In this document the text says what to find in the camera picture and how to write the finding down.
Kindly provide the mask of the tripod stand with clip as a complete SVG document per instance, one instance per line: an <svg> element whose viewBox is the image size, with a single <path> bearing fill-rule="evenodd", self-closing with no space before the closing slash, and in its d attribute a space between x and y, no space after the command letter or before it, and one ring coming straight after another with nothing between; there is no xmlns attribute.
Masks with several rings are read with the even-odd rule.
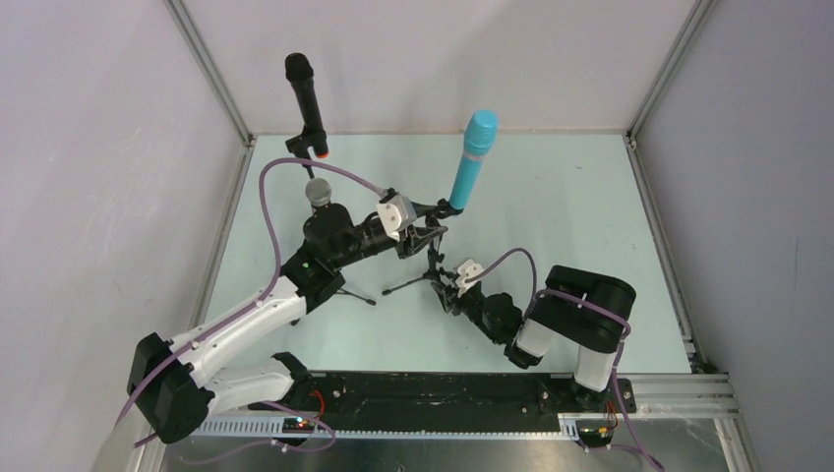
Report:
<svg viewBox="0 0 834 472"><path fill-rule="evenodd" d="M457 216L457 215L461 214L461 211L455 211L450 206L448 200L440 199L439 201L442 201L444 203L444 210L443 210L443 213L442 213L441 217L440 218L423 218L424 221L425 221L424 226L438 226L438 225L441 225L441 221L443 219L446 219L448 217ZM440 251L440 246L441 246L441 243L443 242L443 236L434 240L427 248L425 248L427 250L428 265L427 265L426 271L422 275L420 275L417 278L414 278L412 280L408 280L404 283L396 285L392 288L384 289L382 291L382 295L383 296L389 296L395 291L398 291L398 290L403 289L403 288L405 288L409 285L412 285L414 283L417 283L417 282L420 282L420 281L423 281L423 280L428 281L430 283L430 286L431 286L432 281L444 282L443 281L444 277L451 278L451 272L448 271L448 270L445 270L442 267L442 264L443 264L443 261L444 261L444 258L445 258L445 256Z"/></svg>

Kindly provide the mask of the blue toy microphone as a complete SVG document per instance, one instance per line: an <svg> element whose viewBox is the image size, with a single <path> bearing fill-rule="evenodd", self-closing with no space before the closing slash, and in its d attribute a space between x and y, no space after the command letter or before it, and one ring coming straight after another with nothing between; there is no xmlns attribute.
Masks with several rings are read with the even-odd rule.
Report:
<svg viewBox="0 0 834 472"><path fill-rule="evenodd" d="M497 139L499 118L488 109L473 113L463 133L461 159L449 196L449 204L455 211L463 211L474 190L477 178L487 154Z"/></svg>

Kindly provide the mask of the purple glitter microphone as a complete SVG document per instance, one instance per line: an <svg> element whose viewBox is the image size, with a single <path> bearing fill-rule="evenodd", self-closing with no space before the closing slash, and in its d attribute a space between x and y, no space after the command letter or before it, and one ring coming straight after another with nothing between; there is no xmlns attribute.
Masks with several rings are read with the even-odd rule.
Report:
<svg viewBox="0 0 834 472"><path fill-rule="evenodd" d="M305 186L305 196L312 208L324 207L331 202L330 183L321 177L310 179Z"/></svg>

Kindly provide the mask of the tripod stand with shock mount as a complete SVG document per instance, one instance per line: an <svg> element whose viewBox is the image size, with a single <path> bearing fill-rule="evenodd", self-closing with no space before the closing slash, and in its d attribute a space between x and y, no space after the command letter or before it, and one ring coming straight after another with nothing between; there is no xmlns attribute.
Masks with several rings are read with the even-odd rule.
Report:
<svg viewBox="0 0 834 472"><path fill-rule="evenodd" d="M362 302L364 302L364 303L366 303L366 304L368 304L368 305L370 305L370 306L372 306L372 307L375 307L375 306L377 305L377 301L376 301L375 299L373 299L373 298L368 298L368 297L365 297L365 296L359 295L359 294L357 294L357 293L351 292L351 291L346 290L346 289L343 289L343 288L338 289L338 290L334 293L334 296L336 296L336 295L339 295L339 296L349 296L349 297L355 298L355 299L357 299L357 300L360 300L360 301L362 301Z"/></svg>

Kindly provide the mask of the black round base mic stand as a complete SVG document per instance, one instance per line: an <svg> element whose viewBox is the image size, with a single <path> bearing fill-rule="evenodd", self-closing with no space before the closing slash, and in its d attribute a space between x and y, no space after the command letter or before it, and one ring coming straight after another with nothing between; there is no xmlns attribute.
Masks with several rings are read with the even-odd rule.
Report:
<svg viewBox="0 0 834 472"><path fill-rule="evenodd" d="M297 158L311 161L310 152L316 158L326 158L329 155L327 134L325 131L303 130L299 135L285 141L287 150Z"/></svg>

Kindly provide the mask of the black microphone orange end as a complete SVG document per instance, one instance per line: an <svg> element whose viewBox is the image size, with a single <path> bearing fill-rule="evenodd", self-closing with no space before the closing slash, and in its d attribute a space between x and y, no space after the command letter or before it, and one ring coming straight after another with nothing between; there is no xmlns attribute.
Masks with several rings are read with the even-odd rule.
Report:
<svg viewBox="0 0 834 472"><path fill-rule="evenodd" d="M294 52L285 58L284 66L286 80L293 88L300 109L302 131L325 131L315 92L314 69L308 58L303 53Z"/></svg>

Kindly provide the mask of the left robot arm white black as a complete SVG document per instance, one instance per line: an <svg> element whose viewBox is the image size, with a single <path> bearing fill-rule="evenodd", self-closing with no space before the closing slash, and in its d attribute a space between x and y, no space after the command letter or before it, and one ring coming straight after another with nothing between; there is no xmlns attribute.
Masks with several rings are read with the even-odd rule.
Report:
<svg viewBox="0 0 834 472"><path fill-rule="evenodd" d="M345 283L343 268L388 250L408 259L447 232L442 220L458 213L446 200L426 206L390 193L354 223L345 206L314 203L302 245L286 262L277 262L253 300L169 339L151 333L139 341L126 406L139 409L153 438L171 444L214 413L284 397L306 373L292 354L278 353L254 368L228 369L227 363L328 301Z"/></svg>

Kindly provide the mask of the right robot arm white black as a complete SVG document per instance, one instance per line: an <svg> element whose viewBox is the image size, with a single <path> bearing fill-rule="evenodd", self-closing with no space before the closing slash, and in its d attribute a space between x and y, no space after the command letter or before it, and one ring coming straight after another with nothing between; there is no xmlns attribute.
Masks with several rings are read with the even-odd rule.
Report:
<svg viewBox="0 0 834 472"><path fill-rule="evenodd" d="M468 261L451 278L443 270L430 278L444 311L464 316L490 341L505 348L518 368L539 365L554 338L560 335L578 345L571 376L578 395L608 392L621 345L630 334L628 319L636 300L625 281L573 267L555 265L545 287L534 292L527 308L517 307L503 292L485 295L479 281L467 282L466 271L483 268Z"/></svg>

